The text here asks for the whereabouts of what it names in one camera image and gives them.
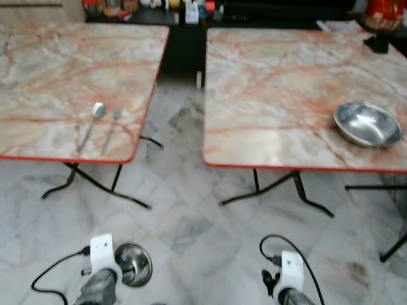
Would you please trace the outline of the small steel bowl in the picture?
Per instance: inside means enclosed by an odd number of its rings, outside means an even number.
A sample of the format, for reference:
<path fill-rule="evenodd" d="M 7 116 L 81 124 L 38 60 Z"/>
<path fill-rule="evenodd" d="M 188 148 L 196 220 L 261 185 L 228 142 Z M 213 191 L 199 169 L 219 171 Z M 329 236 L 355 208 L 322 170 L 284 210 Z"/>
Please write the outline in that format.
<path fill-rule="evenodd" d="M 122 244 L 114 250 L 119 265 L 121 282 L 126 287 L 145 287 L 153 275 L 153 262 L 145 248 L 134 243 Z"/>

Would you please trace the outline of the large steel bowl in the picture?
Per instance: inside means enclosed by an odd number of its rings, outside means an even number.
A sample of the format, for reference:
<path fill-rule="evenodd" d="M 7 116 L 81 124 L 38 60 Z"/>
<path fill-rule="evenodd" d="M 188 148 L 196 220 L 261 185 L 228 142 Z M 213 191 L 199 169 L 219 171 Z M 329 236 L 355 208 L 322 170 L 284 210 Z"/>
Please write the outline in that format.
<path fill-rule="evenodd" d="M 404 130 L 395 114 L 368 102 L 339 105 L 333 119 L 340 134 L 352 144 L 383 149 L 404 140 Z"/>

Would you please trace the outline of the marble pattern folding table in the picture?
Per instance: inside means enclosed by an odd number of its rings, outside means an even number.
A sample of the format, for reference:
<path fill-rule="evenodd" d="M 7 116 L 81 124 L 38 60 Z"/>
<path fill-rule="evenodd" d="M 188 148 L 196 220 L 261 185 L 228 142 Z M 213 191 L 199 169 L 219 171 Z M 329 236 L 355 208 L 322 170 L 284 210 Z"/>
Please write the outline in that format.
<path fill-rule="evenodd" d="M 130 163 L 139 148 L 169 28 L 142 24 L 0 24 L 0 160 L 56 162 L 114 195 L 81 165 Z M 81 153 L 96 102 L 106 105 Z M 101 155 L 113 112 L 123 109 Z"/>
<path fill-rule="evenodd" d="M 387 53 L 375 53 L 376 39 Z M 203 160 L 207 166 L 280 170 L 259 197 L 288 180 L 308 203 L 302 172 L 404 175 L 404 143 L 366 150 L 345 140 L 333 116 L 366 102 L 405 122 L 405 46 L 369 33 L 214 28 L 207 31 Z"/>

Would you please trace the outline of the steel fork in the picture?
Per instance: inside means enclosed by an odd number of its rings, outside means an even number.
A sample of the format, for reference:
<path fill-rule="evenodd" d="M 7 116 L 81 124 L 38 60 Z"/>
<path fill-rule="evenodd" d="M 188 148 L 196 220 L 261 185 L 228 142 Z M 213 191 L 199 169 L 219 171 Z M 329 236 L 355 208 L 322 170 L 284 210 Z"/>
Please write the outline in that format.
<path fill-rule="evenodd" d="M 123 109 L 116 109 L 113 112 L 113 122 L 111 122 L 111 126 L 109 128 L 109 131 L 106 135 L 106 139 L 104 142 L 104 145 L 102 146 L 102 150 L 100 151 L 101 155 L 105 155 L 107 153 L 108 147 L 111 143 L 111 139 L 113 139 L 113 134 L 114 134 L 114 129 L 116 128 L 116 125 L 118 124 L 119 120 L 123 116 Z"/>

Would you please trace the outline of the steel spoon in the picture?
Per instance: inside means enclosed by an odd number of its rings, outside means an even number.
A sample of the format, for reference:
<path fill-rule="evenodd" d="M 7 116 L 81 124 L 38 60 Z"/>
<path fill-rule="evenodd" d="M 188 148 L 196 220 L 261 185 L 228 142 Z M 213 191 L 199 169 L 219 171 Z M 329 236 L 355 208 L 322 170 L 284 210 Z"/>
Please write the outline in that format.
<path fill-rule="evenodd" d="M 96 122 L 99 121 L 99 119 L 104 118 L 106 114 L 106 105 L 102 104 L 102 102 L 96 102 L 92 109 L 91 109 L 91 122 L 85 131 L 84 136 L 81 139 L 81 142 L 79 143 L 78 148 L 76 149 L 76 153 L 81 153 L 83 148 L 85 147 L 86 143 L 88 142 L 90 138 L 90 134 L 92 133 L 93 126 L 96 124 Z"/>

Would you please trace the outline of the small black holder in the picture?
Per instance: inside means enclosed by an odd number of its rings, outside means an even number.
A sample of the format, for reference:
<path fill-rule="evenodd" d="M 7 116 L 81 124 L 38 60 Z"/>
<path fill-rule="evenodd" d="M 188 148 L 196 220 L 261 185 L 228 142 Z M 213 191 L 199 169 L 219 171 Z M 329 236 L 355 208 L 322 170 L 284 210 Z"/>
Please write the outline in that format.
<path fill-rule="evenodd" d="M 390 44 L 387 38 L 379 37 L 378 35 L 372 35 L 369 38 L 364 39 L 363 43 L 374 53 L 381 53 L 381 55 L 386 55 L 389 52 Z"/>

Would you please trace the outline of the printed magazine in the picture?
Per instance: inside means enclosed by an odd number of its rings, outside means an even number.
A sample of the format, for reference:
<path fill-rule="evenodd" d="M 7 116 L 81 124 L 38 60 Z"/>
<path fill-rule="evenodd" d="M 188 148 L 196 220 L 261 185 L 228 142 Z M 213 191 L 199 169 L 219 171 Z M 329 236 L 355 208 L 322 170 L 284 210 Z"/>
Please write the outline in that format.
<path fill-rule="evenodd" d="M 363 33 L 366 30 L 360 26 L 355 20 L 350 21 L 325 21 L 317 20 L 317 26 L 326 32 L 340 32 L 340 33 Z"/>

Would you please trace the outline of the small white box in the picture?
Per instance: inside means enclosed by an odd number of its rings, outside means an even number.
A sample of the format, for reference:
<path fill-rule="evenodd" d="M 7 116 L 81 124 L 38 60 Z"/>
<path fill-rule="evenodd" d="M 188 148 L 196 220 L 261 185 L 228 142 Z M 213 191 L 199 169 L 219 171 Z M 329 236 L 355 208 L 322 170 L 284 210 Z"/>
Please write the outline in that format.
<path fill-rule="evenodd" d="M 200 9 L 197 4 L 191 3 L 186 5 L 184 14 L 185 24 L 197 24 L 200 22 Z"/>

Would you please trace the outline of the red patterned bag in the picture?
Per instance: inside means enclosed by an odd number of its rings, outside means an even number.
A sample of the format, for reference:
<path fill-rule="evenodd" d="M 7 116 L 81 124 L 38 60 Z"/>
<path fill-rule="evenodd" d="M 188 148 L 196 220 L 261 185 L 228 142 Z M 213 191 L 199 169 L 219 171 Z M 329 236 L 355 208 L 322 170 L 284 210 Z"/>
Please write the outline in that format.
<path fill-rule="evenodd" d="M 396 31 L 403 23 L 407 0 L 368 0 L 362 25 L 370 31 Z"/>

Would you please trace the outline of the light wooden cabinet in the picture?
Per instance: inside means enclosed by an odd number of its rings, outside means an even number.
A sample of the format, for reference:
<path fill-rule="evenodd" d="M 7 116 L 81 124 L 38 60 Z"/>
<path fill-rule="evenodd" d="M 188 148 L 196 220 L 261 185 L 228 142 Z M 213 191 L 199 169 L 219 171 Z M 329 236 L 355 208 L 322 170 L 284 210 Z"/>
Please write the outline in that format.
<path fill-rule="evenodd" d="M 0 0 L 0 24 L 85 22 L 81 0 Z"/>

